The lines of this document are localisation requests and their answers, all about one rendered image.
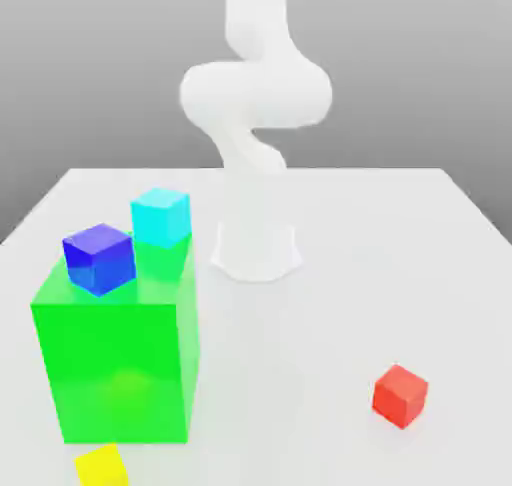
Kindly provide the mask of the small cyan cube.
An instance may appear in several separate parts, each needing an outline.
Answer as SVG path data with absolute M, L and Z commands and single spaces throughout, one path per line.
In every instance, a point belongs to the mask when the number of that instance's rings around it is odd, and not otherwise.
M 192 232 L 190 196 L 153 188 L 130 203 L 134 239 L 169 249 Z

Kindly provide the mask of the small blue cube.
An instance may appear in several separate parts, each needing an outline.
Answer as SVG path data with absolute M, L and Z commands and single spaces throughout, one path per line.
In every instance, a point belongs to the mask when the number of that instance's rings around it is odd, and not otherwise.
M 100 297 L 136 278 L 132 237 L 97 224 L 62 240 L 70 281 Z

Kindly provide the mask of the small red cube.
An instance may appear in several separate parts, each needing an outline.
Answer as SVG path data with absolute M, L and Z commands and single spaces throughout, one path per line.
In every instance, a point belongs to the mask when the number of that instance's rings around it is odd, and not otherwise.
M 422 412 L 428 383 L 394 364 L 374 386 L 372 409 L 400 429 L 408 427 Z

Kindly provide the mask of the small yellow cube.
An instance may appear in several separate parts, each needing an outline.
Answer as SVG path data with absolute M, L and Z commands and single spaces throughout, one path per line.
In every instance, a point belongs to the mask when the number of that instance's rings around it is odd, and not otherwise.
M 80 486 L 129 486 L 126 468 L 114 443 L 78 456 L 74 463 Z

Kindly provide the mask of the large green box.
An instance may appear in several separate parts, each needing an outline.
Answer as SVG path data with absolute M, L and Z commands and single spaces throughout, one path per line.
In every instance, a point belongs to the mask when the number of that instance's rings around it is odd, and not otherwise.
M 31 302 L 67 443 L 185 443 L 200 340 L 194 245 L 136 243 L 137 276 L 97 297 L 58 260 Z

